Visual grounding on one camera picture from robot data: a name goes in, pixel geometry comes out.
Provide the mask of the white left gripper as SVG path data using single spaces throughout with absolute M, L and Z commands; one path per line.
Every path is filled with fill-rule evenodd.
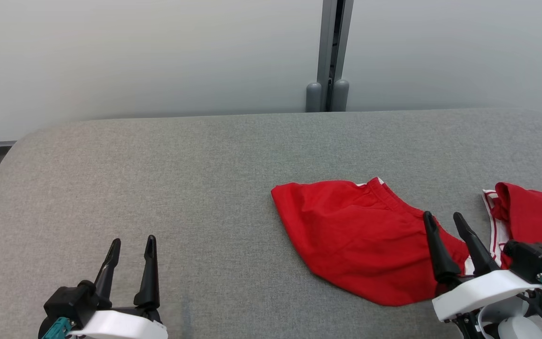
M 119 262 L 122 241 L 112 241 L 95 280 L 99 303 L 111 303 L 110 294 L 114 269 Z M 144 251 L 144 270 L 140 289 L 134 296 L 136 307 L 159 307 L 159 264 L 157 241 L 148 236 Z M 79 314 L 66 313 L 74 324 L 69 335 L 73 339 L 167 339 L 168 331 L 162 324 L 159 311 L 152 308 L 113 308 L 87 311 Z

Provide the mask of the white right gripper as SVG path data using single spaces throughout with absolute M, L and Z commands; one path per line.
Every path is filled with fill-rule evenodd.
M 512 317 L 531 315 L 531 302 L 542 293 L 540 282 L 527 282 L 500 266 L 471 229 L 461 213 L 453 214 L 458 234 L 468 248 L 473 275 L 460 275 L 439 236 L 438 225 L 430 211 L 424 211 L 423 221 L 430 251 L 436 297 L 432 299 L 439 321 L 454 322 L 465 316 L 475 316 L 480 323 L 500 323 Z

